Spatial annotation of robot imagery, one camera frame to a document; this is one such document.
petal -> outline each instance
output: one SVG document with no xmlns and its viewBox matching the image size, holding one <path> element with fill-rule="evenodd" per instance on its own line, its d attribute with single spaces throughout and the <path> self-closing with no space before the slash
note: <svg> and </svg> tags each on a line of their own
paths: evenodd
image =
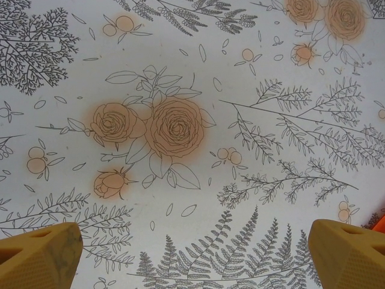
<svg viewBox="0 0 385 289">
<path fill-rule="evenodd" d="M 104 194 L 104 199 L 107 199 L 109 197 L 112 197 L 113 195 L 117 194 L 120 192 L 120 188 L 108 188 L 107 192 Z"/>
<path fill-rule="evenodd" d="M 99 137 L 104 137 L 105 134 L 102 132 L 102 130 L 98 127 L 96 123 L 91 123 L 91 129 L 99 136 Z"/>
<path fill-rule="evenodd" d="M 146 125 L 141 119 L 137 119 L 136 124 L 132 128 L 132 132 L 129 135 L 130 138 L 138 138 L 146 133 Z"/>
</svg>

tree branch drawing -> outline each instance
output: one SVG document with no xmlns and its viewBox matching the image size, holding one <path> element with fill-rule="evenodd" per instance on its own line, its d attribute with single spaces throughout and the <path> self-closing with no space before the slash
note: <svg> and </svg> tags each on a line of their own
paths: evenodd
<svg viewBox="0 0 385 289">
<path fill-rule="evenodd" d="M 383 134 L 372 125 L 363 125 L 362 128 L 358 128 L 359 116 L 362 113 L 359 102 L 364 100 L 364 96 L 359 91 L 359 84 L 346 78 L 341 82 L 336 81 L 335 85 L 329 86 L 329 93 L 322 94 L 314 105 L 304 109 L 305 102 L 301 105 L 299 100 L 305 99 L 306 106 L 310 106 L 311 92 L 299 88 L 295 92 L 297 99 L 294 99 L 293 103 L 280 104 L 280 95 L 284 94 L 285 90 L 281 91 L 280 86 L 269 89 L 268 85 L 271 83 L 274 81 L 266 81 L 266 85 L 260 83 L 261 90 L 257 89 L 257 102 L 253 105 L 222 101 L 235 107 L 237 121 L 233 122 L 229 128 L 238 128 L 235 137 L 242 136 L 242 145 L 246 145 L 248 150 L 255 149 L 256 160 L 262 156 L 262 162 L 265 160 L 269 163 L 273 162 L 274 151 L 279 154 L 283 147 L 280 143 L 277 145 L 275 134 L 268 134 L 270 140 L 257 139 L 261 129 L 258 127 L 256 130 L 256 126 L 250 128 L 253 123 L 244 121 L 239 112 L 241 107 L 276 115 L 279 121 L 276 126 L 283 128 L 282 139 L 286 138 L 288 146 L 294 145 L 304 156 L 315 154 L 314 149 L 318 146 L 325 150 L 335 165 L 339 164 L 347 171 L 358 170 L 359 166 L 373 166 L 379 169 L 384 167 Z M 281 111 L 266 109 L 261 105 L 263 102 L 272 100 L 277 101 Z"/>
<path fill-rule="evenodd" d="M 73 61 L 79 41 L 67 32 L 68 13 L 63 8 L 28 16 L 24 10 L 29 8 L 30 0 L 0 4 L 0 84 L 13 85 L 26 95 L 67 78 L 59 65 Z"/>
<path fill-rule="evenodd" d="M 257 16 L 245 14 L 246 9 L 233 9 L 230 3 L 219 0 L 189 1 L 191 8 L 172 4 L 164 0 L 154 0 L 153 8 L 149 1 L 131 0 L 134 4 L 132 10 L 142 18 L 153 21 L 153 16 L 164 17 L 180 32 L 193 36 L 200 27 L 208 27 L 201 18 L 212 18 L 216 26 L 227 33 L 239 34 L 243 28 L 255 26 Z M 126 0 L 115 0 L 126 11 L 131 11 Z"/>
<path fill-rule="evenodd" d="M 133 256 L 124 249 L 130 246 L 132 238 L 129 227 L 131 225 L 130 212 L 126 206 L 110 210 L 101 205 L 88 207 L 90 194 L 75 195 L 75 189 L 69 194 L 63 193 L 54 200 L 51 194 L 44 199 L 37 199 L 37 203 L 31 205 L 26 213 L 13 211 L 8 213 L 5 220 L 0 221 L 0 231 L 7 237 L 45 228 L 61 222 L 76 222 L 83 238 L 83 250 L 86 258 L 94 258 L 96 268 L 102 262 L 105 263 L 106 272 L 121 270 L 132 264 Z M 0 210 L 8 211 L 5 204 L 9 200 L 0 200 Z"/>
<path fill-rule="evenodd" d="M 279 160 L 277 165 L 282 167 L 282 173 L 285 174 L 285 177 L 275 177 L 272 181 L 269 181 L 266 175 L 260 175 L 259 173 L 251 176 L 249 174 L 244 175 L 242 176 L 242 182 L 246 184 L 246 188 L 239 189 L 236 184 L 225 185 L 217 195 L 220 204 L 229 209 L 234 209 L 242 201 L 248 200 L 252 191 L 254 194 L 264 193 L 259 201 L 262 202 L 262 205 L 265 205 L 274 202 L 277 193 L 285 189 L 285 184 L 290 184 L 290 190 L 284 192 L 285 200 L 290 204 L 295 204 L 299 192 L 308 188 L 319 187 L 321 184 L 328 184 L 328 186 L 320 187 L 319 192 L 315 193 L 315 206 L 317 207 L 321 201 L 325 202 L 327 196 L 333 193 L 341 193 L 348 187 L 358 190 L 355 186 L 336 179 L 334 177 L 336 169 L 331 164 L 326 168 L 325 159 L 310 158 L 304 172 L 299 172 L 294 162 L 289 163 Z"/>
<path fill-rule="evenodd" d="M 306 288 L 307 278 L 321 286 L 304 231 L 301 231 L 295 252 L 289 224 L 280 246 L 277 246 L 280 231 L 278 221 L 274 219 L 264 238 L 249 251 L 250 244 L 255 244 L 257 208 L 239 234 L 231 238 L 231 243 L 228 241 L 231 230 L 229 217 L 231 214 L 225 211 L 220 224 L 211 231 L 220 238 L 219 241 L 205 236 L 205 240 L 199 239 L 200 245 L 193 243 L 192 248 L 186 247 L 185 253 L 178 251 L 171 237 L 166 236 L 165 254 L 158 266 L 162 269 L 156 269 L 147 252 L 141 252 L 136 274 L 128 275 L 144 277 L 144 286 L 148 288 Z M 196 273 L 188 273 L 188 264 Z"/>
</svg>

line drawing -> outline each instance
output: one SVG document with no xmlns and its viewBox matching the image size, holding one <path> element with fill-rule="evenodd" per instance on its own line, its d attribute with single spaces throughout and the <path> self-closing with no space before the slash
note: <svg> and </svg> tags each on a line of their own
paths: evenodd
<svg viewBox="0 0 385 289">
<path fill-rule="evenodd" d="M 238 108 L 245 107 L 277 116 L 279 123 L 276 126 L 283 128 L 282 139 L 288 139 L 288 145 L 297 147 L 304 156 L 315 154 L 314 149 L 321 147 L 336 166 L 341 165 L 348 172 L 358 170 L 359 166 L 384 167 L 383 134 L 372 125 L 359 128 L 359 116 L 362 113 L 359 102 L 364 100 L 364 96 L 357 82 L 346 78 L 336 81 L 335 85 L 329 86 L 329 92 L 320 96 L 312 105 L 311 91 L 302 86 L 282 90 L 281 84 L 276 79 L 260 82 L 257 102 L 252 105 L 221 101 L 236 110 L 237 121 L 229 128 L 238 128 L 236 138 L 242 136 L 242 145 L 246 145 L 249 151 L 255 149 L 257 160 L 262 157 L 262 163 L 265 160 L 273 162 L 274 151 L 279 155 L 283 146 L 276 140 L 275 134 L 263 135 L 259 126 L 250 128 L 253 123 L 243 119 Z M 267 101 L 276 101 L 280 111 L 260 107 Z M 333 120 L 327 121 L 324 116 Z M 299 121 L 305 121 L 312 128 L 303 128 Z"/>
<path fill-rule="evenodd" d="M 236 184 L 225 185 L 217 195 L 220 204 L 229 209 L 234 209 L 242 201 L 249 200 L 251 191 L 254 194 L 259 192 L 265 194 L 259 198 L 259 201 L 262 202 L 262 205 L 269 204 L 275 201 L 279 190 L 285 189 L 285 184 L 290 184 L 291 187 L 290 190 L 284 193 L 286 196 L 285 201 L 290 204 L 295 204 L 300 191 L 318 187 L 319 192 L 315 192 L 314 206 L 316 207 L 321 202 L 325 202 L 327 196 L 333 193 L 341 193 L 348 187 L 358 190 L 357 187 L 336 179 L 334 177 L 336 169 L 331 164 L 326 168 L 325 159 L 310 158 L 307 169 L 303 172 L 298 171 L 294 162 L 279 160 L 277 166 L 282 167 L 282 172 L 286 174 L 284 178 L 274 177 L 273 181 L 269 181 L 266 175 L 260 173 L 251 176 L 249 174 L 243 175 L 242 182 L 246 184 L 246 188 L 238 189 Z M 319 187 L 318 184 L 321 183 L 328 184 L 328 187 Z"/>
<path fill-rule="evenodd" d="M 44 142 L 39 139 L 38 142 L 40 143 L 39 146 L 34 146 L 29 149 L 28 156 L 29 160 L 26 164 L 27 169 L 29 172 L 38 175 L 37 179 L 40 179 L 42 176 L 44 176 L 44 179 L 46 181 L 49 181 L 49 174 L 50 174 L 50 167 L 56 166 L 57 164 L 64 161 L 65 157 L 59 157 L 55 159 L 48 159 L 48 157 L 52 155 L 56 155 L 56 152 L 45 152 L 46 146 Z"/>
<path fill-rule="evenodd" d="M 246 9 L 236 8 L 232 10 L 232 5 L 224 1 L 195 0 L 191 8 L 169 3 L 164 0 L 154 0 L 152 3 L 143 1 L 133 1 L 134 11 L 140 17 L 154 21 L 154 16 L 164 17 L 180 32 L 193 36 L 192 33 L 199 32 L 200 27 L 208 27 L 203 23 L 204 18 L 216 20 L 216 26 L 229 34 L 239 34 L 243 28 L 255 26 L 257 16 L 245 14 Z M 131 7 L 126 0 L 119 0 L 120 6 L 130 12 Z"/>
<path fill-rule="evenodd" d="M 67 32 L 67 11 L 56 8 L 43 15 L 29 16 L 30 0 L 4 0 L 0 37 L 0 85 L 15 86 L 32 95 L 41 86 L 57 86 L 66 79 L 65 68 L 58 64 L 71 63 L 78 37 Z"/>
<path fill-rule="evenodd" d="M 0 161 L 13 155 L 13 150 L 9 147 L 8 142 L 16 137 L 22 137 L 23 134 L 12 135 L 10 137 L 0 137 Z"/>
<path fill-rule="evenodd" d="M 356 214 L 360 208 L 353 209 L 356 205 L 349 204 L 349 199 L 346 195 L 344 195 L 344 199 L 342 202 L 339 203 L 338 208 L 338 219 L 341 222 L 344 222 L 346 224 L 351 224 L 351 216 Z"/>
<path fill-rule="evenodd" d="M 82 234 L 85 258 L 92 257 L 94 268 L 102 262 L 107 274 L 110 270 L 114 272 L 128 268 L 135 258 L 126 249 L 133 237 L 129 230 L 132 209 L 126 206 L 107 208 L 98 204 L 89 205 L 89 197 L 90 194 L 75 194 L 75 188 L 57 199 L 51 193 L 45 198 L 38 198 L 24 213 L 9 213 L 4 205 L 11 199 L 1 199 L 0 210 L 8 212 L 7 217 L 0 221 L 0 231 L 6 237 L 11 237 L 57 223 L 76 222 Z"/>
<path fill-rule="evenodd" d="M 39 110 L 39 109 L 41 109 L 42 107 L 44 107 L 45 105 L 46 105 L 46 101 L 41 100 L 41 101 L 38 101 L 38 102 L 35 103 L 34 108 L 35 108 L 36 110 Z"/>
<path fill-rule="evenodd" d="M 167 211 L 166 211 L 166 217 L 168 217 L 168 216 L 171 214 L 171 212 L 173 211 L 173 207 L 174 207 L 174 204 L 173 204 L 173 203 L 171 203 L 171 204 L 168 206 Z"/>
<path fill-rule="evenodd" d="M 135 36 L 149 36 L 152 33 L 146 33 L 139 31 L 142 27 L 142 24 L 135 25 L 134 21 L 130 16 L 122 15 L 119 16 L 116 20 L 112 20 L 108 16 L 103 14 L 104 19 L 108 22 L 103 26 L 103 33 L 109 37 L 115 36 L 118 31 L 119 37 L 117 44 L 119 44 L 127 35 L 127 33 L 135 35 Z"/>
<path fill-rule="evenodd" d="M 8 120 L 8 123 L 11 123 L 13 116 L 22 116 L 23 113 L 12 111 L 11 106 L 4 101 L 5 107 L 0 108 L 0 117 L 3 117 Z"/>
<path fill-rule="evenodd" d="M 232 214 L 225 211 L 210 236 L 199 239 L 185 250 L 178 250 L 169 235 L 166 235 L 165 254 L 159 265 L 154 265 L 147 252 L 140 253 L 136 274 L 142 276 L 145 287 L 157 284 L 176 288 L 272 288 L 271 284 L 305 286 L 306 278 L 321 286 L 307 247 L 307 235 L 301 230 L 295 253 L 292 246 L 292 229 L 288 224 L 280 230 L 276 218 L 257 246 L 254 253 L 246 254 L 254 243 L 258 219 L 255 209 L 250 220 L 234 238 L 230 229 Z M 285 238 L 279 243 L 279 236 Z"/>
<path fill-rule="evenodd" d="M 71 13 L 72 17 L 74 17 L 76 19 L 76 21 L 82 23 L 82 24 L 87 24 L 85 23 L 85 21 L 81 18 L 79 18 L 78 16 L 74 15 L 73 13 Z"/>
<path fill-rule="evenodd" d="M 183 210 L 183 212 L 180 214 L 181 217 L 188 217 L 190 216 L 197 208 L 197 205 L 191 205 L 188 206 Z"/>
<path fill-rule="evenodd" d="M 199 44 L 199 54 L 200 54 L 200 58 L 202 59 L 202 62 L 205 63 L 207 56 L 206 56 L 205 48 L 203 47 L 202 44 Z"/>
<path fill-rule="evenodd" d="M 221 92 L 222 91 L 222 83 L 219 81 L 219 79 L 214 77 L 212 79 L 212 82 L 213 82 L 214 87 L 217 90 L 217 92 Z"/>
<path fill-rule="evenodd" d="M 230 164 L 232 164 L 232 174 L 233 174 L 233 179 L 236 180 L 237 176 L 237 171 L 236 169 L 239 170 L 247 170 L 248 167 L 240 165 L 242 162 L 242 155 L 236 151 L 235 148 L 220 148 L 217 152 L 217 154 L 210 152 L 210 154 L 219 159 L 219 161 L 216 161 L 212 164 L 211 168 L 218 167 L 220 165 L 225 165 L 227 161 L 229 161 Z"/>
</svg>

leafy branch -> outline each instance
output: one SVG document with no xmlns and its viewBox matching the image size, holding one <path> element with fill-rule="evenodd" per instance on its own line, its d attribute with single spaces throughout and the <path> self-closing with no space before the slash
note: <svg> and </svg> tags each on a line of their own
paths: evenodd
<svg viewBox="0 0 385 289">
<path fill-rule="evenodd" d="M 273 202 L 277 196 L 279 190 L 285 189 L 285 184 L 290 183 L 290 190 L 284 192 L 286 201 L 294 204 L 297 200 L 297 194 L 300 191 L 305 191 L 308 188 L 315 188 L 317 185 L 326 182 L 328 186 L 320 188 L 320 192 L 316 193 L 315 205 L 318 207 L 320 201 L 325 201 L 327 196 L 336 192 L 340 193 L 347 187 L 358 188 L 337 180 L 334 177 L 336 169 L 332 168 L 329 164 L 328 169 L 325 167 L 325 159 L 310 158 L 307 163 L 307 169 L 304 172 L 299 172 L 295 167 L 294 162 L 286 162 L 280 160 L 277 164 L 282 167 L 282 173 L 285 174 L 284 178 L 277 179 L 273 178 L 269 181 L 266 175 L 249 176 L 248 174 L 243 177 L 247 188 L 238 189 L 235 184 L 225 185 L 223 190 L 217 195 L 220 204 L 228 208 L 235 208 L 236 205 L 240 204 L 249 198 L 249 191 L 253 191 L 254 194 L 258 192 L 264 192 L 264 196 L 260 197 L 259 200 L 262 204 Z"/>
<path fill-rule="evenodd" d="M 175 28 L 188 36 L 193 36 L 192 32 L 198 32 L 200 27 L 208 27 L 203 23 L 201 17 L 215 19 L 217 27 L 230 34 L 240 33 L 243 28 L 254 27 L 256 24 L 254 20 L 257 18 L 255 15 L 244 14 L 246 9 L 232 10 L 230 3 L 219 0 L 189 1 L 192 2 L 191 8 L 164 0 L 153 0 L 154 5 L 160 5 L 157 8 L 148 5 L 148 1 L 131 1 L 134 3 L 133 11 L 140 17 L 153 21 L 153 16 L 163 16 Z M 126 0 L 115 0 L 115 2 L 118 2 L 126 11 L 131 10 Z"/>
<path fill-rule="evenodd" d="M 130 246 L 132 238 L 129 232 L 130 222 L 125 219 L 130 217 L 132 209 L 125 206 L 110 210 L 105 206 L 87 207 L 88 197 L 81 193 L 75 195 L 75 189 L 69 194 L 63 193 L 57 200 L 54 200 L 52 193 L 44 200 L 37 200 L 31 205 L 25 214 L 10 212 L 5 220 L 0 222 L 0 230 L 7 237 L 20 232 L 28 232 L 45 228 L 61 222 L 76 222 L 81 230 L 84 241 L 83 249 L 87 252 L 86 258 L 94 256 L 94 266 L 97 267 L 102 261 L 105 262 L 107 273 L 114 271 L 117 267 L 121 270 L 122 265 L 128 267 L 132 264 L 133 256 L 124 251 L 124 247 Z M 0 200 L 0 210 L 6 211 L 3 207 L 11 200 Z"/>
<path fill-rule="evenodd" d="M 228 211 L 225 211 L 221 220 L 224 220 L 228 214 Z M 141 252 L 136 274 L 128 273 L 128 275 L 144 277 L 144 286 L 152 288 L 154 286 L 187 289 L 223 288 L 226 285 L 229 289 L 260 287 L 267 289 L 277 284 L 288 285 L 291 288 L 305 288 L 306 278 L 312 279 L 317 286 L 321 286 L 307 247 L 306 234 L 301 231 L 300 240 L 296 244 L 297 249 L 293 252 L 292 230 L 289 224 L 279 247 L 276 246 L 279 239 L 279 224 L 277 219 L 274 219 L 264 238 L 256 243 L 253 252 L 247 253 L 247 247 L 253 242 L 256 220 L 257 208 L 239 234 L 229 239 L 230 244 L 226 244 L 226 239 L 223 239 L 218 246 L 211 247 L 212 253 L 209 254 L 211 263 L 208 264 L 211 267 L 196 263 L 197 268 L 214 268 L 220 275 L 220 279 L 213 278 L 210 272 L 205 276 L 176 273 L 172 264 L 176 264 L 175 258 L 184 257 L 180 254 L 181 251 L 177 253 L 169 236 L 166 236 L 165 253 L 161 265 L 158 266 L 159 269 L 156 269 L 146 252 Z"/>
<path fill-rule="evenodd" d="M 63 8 L 28 16 L 24 10 L 29 8 L 29 0 L 20 4 L 5 0 L 0 5 L 0 18 L 4 19 L 0 22 L 0 84 L 14 85 L 32 95 L 44 84 L 53 87 L 67 78 L 59 64 L 73 61 L 79 38 L 67 33 L 68 13 Z"/>
</svg>

flower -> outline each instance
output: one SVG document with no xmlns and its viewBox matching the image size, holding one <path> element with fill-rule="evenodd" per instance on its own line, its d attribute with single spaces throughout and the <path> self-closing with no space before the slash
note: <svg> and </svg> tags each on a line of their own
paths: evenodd
<svg viewBox="0 0 385 289">
<path fill-rule="evenodd" d="M 365 27 L 361 3 L 358 0 L 330 0 L 326 9 L 326 24 L 335 38 L 357 38 Z"/>
<path fill-rule="evenodd" d="M 286 9 L 289 10 L 289 17 L 294 23 L 309 23 L 317 14 L 318 3 L 316 0 L 287 0 Z"/>
<path fill-rule="evenodd" d="M 122 104 L 103 104 L 94 113 L 91 128 L 102 141 L 121 143 L 127 138 L 141 137 L 146 131 L 137 114 Z"/>
<path fill-rule="evenodd" d="M 147 121 L 146 139 L 160 157 L 190 154 L 199 146 L 203 134 L 199 107 L 186 99 L 167 97 L 154 107 L 153 116 Z"/>
<path fill-rule="evenodd" d="M 291 61 L 298 66 L 304 64 L 309 65 L 310 61 L 314 56 L 319 56 L 313 52 L 313 46 L 302 44 L 295 45 L 291 51 Z"/>
<path fill-rule="evenodd" d="M 118 172 L 115 170 L 114 172 L 102 172 L 94 182 L 94 192 L 103 199 L 107 199 L 119 194 L 120 198 L 122 198 L 120 191 L 123 186 L 126 184 L 133 183 L 134 181 L 130 181 L 126 178 L 126 171 Z"/>
</svg>

